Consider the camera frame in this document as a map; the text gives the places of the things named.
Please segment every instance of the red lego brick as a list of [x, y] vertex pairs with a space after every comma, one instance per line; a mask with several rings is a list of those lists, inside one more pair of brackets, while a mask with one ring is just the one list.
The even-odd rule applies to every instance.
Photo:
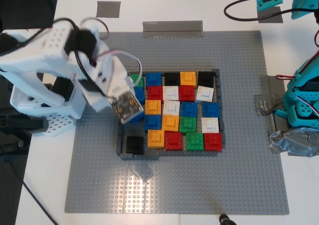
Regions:
[[163, 86], [148, 86], [148, 100], [163, 101]]
[[179, 86], [178, 87], [179, 100], [181, 102], [194, 102], [195, 89], [194, 86]]
[[183, 150], [180, 132], [165, 132], [165, 150]]
[[204, 150], [221, 152], [223, 149], [221, 133], [204, 134]]

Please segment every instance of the yellow lego brick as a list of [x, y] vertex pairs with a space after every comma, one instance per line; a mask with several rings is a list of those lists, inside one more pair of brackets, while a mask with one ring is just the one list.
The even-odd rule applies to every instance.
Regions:
[[164, 130], [149, 130], [148, 148], [164, 149]]
[[145, 101], [145, 114], [161, 114], [161, 101], [160, 100], [146, 100]]
[[177, 115], [163, 115], [163, 122], [161, 129], [166, 131], [178, 131], [179, 116]]
[[196, 73], [195, 72], [180, 72], [180, 85], [196, 87]]

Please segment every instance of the white table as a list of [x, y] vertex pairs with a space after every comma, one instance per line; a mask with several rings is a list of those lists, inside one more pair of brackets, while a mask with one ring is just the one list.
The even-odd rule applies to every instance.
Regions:
[[[98, 0], [58, 0], [56, 18], [69, 17], [76, 23], [96, 15]], [[269, 75], [292, 74], [315, 52], [313, 39], [318, 29], [313, 15], [283, 24], [236, 22], [226, 18], [224, 7], [236, 0], [103, 0], [121, 1], [119, 18], [104, 18], [110, 31], [141, 32], [143, 21], [203, 20], [204, 31], [261, 30]], [[290, 8], [286, 0], [282, 10]], [[254, 1], [231, 8], [238, 17], [256, 16]], [[64, 212], [75, 130], [55, 138], [32, 137], [25, 181], [44, 206], [62, 225], [217, 225], [217, 215], [160, 214], [66, 214]], [[319, 224], [319, 157], [288, 157], [281, 154], [290, 215], [231, 216], [238, 225]], [[22, 189], [17, 225], [50, 225], [51, 222], [25, 188]]]

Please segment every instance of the lego baseplate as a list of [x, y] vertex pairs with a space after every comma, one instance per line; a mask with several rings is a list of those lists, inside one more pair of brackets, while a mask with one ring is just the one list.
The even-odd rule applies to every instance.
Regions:
[[[222, 101], [221, 101], [221, 83], [220, 83], [220, 73], [219, 69], [213, 69], [212, 67], [207, 67], [207, 70], [211, 70], [215, 73], [214, 77], [214, 94], [213, 94], [213, 102], [218, 102], [220, 105], [220, 114], [222, 115]], [[149, 72], [144, 71], [144, 81], [146, 81], [145, 74]], [[164, 85], [164, 76], [161, 77], [161, 84]], [[147, 98], [147, 89], [144, 87], [144, 93], [145, 98]], [[202, 133], [202, 124], [201, 124], [201, 117], [202, 117], [202, 105], [197, 104], [197, 118], [196, 118], [196, 132]], [[222, 134], [222, 141], [223, 141], [223, 147], [225, 146], [225, 133], [224, 133], [224, 123], [223, 123], [223, 117], [220, 116], [219, 120], [219, 129]], [[182, 135], [182, 145], [183, 150], [182, 151], [166, 151], [166, 149], [149, 149], [147, 145], [148, 140], [148, 134], [145, 132], [144, 128], [145, 120], [134, 122], [134, 123], [127, 123], [125, 125], [119, 123], [118, 125], [118, 141], [117, 141], [117, 155], [120, 156], [121, 159], [158, 159], [160, 156], [169, 156], [169, 155], [175, 155], [175, 156], [217, 156], [217, 152], [214, 151], [187, 151], [186, 150], [186, 134]], [[144, 137], [144, 154], [140, 155], [132, 155], [130, 153], [126, 152], [126, 141], [127, 136], [142, 136]]]
[[[139, 57], [146, 71], [220, 69], [225, 149], [218, 156], [122, 160], [114, 111], [86, 107], [77, 121], [67, 213], [289, 213], [280, 155], [269, 150], [266, 120], [255, 113], [253, 96], [266, 75], [259, 31], [205, 32], [203, 38], [111, 33], [107, 43]], [[137, 70], [134, 60], [120, 59]]]

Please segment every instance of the floor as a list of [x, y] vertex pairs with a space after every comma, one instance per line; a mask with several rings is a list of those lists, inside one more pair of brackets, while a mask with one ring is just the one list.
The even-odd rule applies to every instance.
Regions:
[[[39, 28], [52, 25], [57, 0], [0, 0], [0, 32], [5, 29]], [[10, 92], [7, 81], [0, 77], [0, 108], [9, 105]], [[17, 138], [0, 132], [0, 143], [14, 142]], [[14, 161], [23, 177], [26, 156]], [[21, 182], [10, 165], [0, 156], [0, 224], [14, 225], [21, 193]]]

